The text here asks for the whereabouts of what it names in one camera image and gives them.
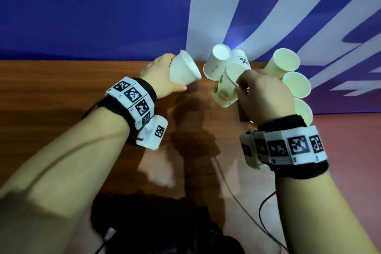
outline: cup with green leaf print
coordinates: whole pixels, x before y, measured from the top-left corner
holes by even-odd
[[[238,63],[232,63],[226,67],[212,92],[213,100],[220,107],[226,108],[238,99],[234,89],[238,86],[237,79],[245,70],[246,68]]]

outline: person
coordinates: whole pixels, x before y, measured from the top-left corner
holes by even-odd
[[[141,73],[157,98],[186,90],[168,78],[173,58],[164,54]],[[275,77],[247,70],[236,90],[257,126],[295,115]],[[1,252],[64,253],[129,134],[123,117],[99,107],[25,162],[0,189]],[[378,253],[328,171],[311,179],[276,174],[275,185],[290,253]]]

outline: hand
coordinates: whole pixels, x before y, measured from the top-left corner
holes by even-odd
[[[294,97],[278,78],[246,70],[237,83],[238,101],[256,126],[295,114]]]
[[[176,56],[163,54],[147,65],[140,73],[140,78],[149,83],[155,90],[157,98],[163,98],[173,92],[183,92],[187,87],[169,80],[169,65]]]

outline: blue wall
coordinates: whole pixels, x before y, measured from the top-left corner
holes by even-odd
[[[153,60],[290,48],[315,113],[381,111],[381,0],[0,0],[0,59]]]

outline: qr code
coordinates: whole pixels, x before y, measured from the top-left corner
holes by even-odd
[[[254,139],[254,142],[255,142],[255,147],[257,148],[258,154],[268,155],[265,139]]]
[[[140,114],[140,116],[143,116],[146,112],[149,111],[149,106],[147,105],[147,102],[145,100],[141,100],[136,106],[136,110]]]
[[[245,156],[249,156],[249,157],[252,157],[251,155],[251,151],[250,151],[250,147],[248,145],[245,145],[245,144],[241,144],[242,146],[242,151],[243,151],[243,154]]]
[[[145,126],[145,124],[149,122],[150,118],[151,118],[151,112],[148,112],[148,113],[142,118],[142,125]]]
[[[286,143],[283,140],[268,141],[267,146],[269,146],[270,156],[272,157],[287,157],[288,156]]]
[[[138,90],[134,87],[130,88],[129,90],[127,90],[126,92],[124,92],[124,95],[131,101],[131,102],[135,102],[137,101],[139,98],[142,97],[142,95],[140,94],[140,92],[138,92]]]
[[[311,136],[309,139],[315,154],[324,151],[319,135]]]
[[[298,136],[293,138],[288,138],[288,145],[290,146],[291,154],[304,154],[309,153],[309,149],[306,136]]]
[[[164,134],[164,131],[165,131],[165,128],[162,127],[162,126],[157,126],[157,129],[156,129],[156,132],[155,132],[155,136],[161,138]]]
[[[124,91],[126,88],[128,88],[131,84],[125,82],[125,81],[120,81],[119,83],[117,83],[116,85],[113,86],[114,89],[122,92]]]

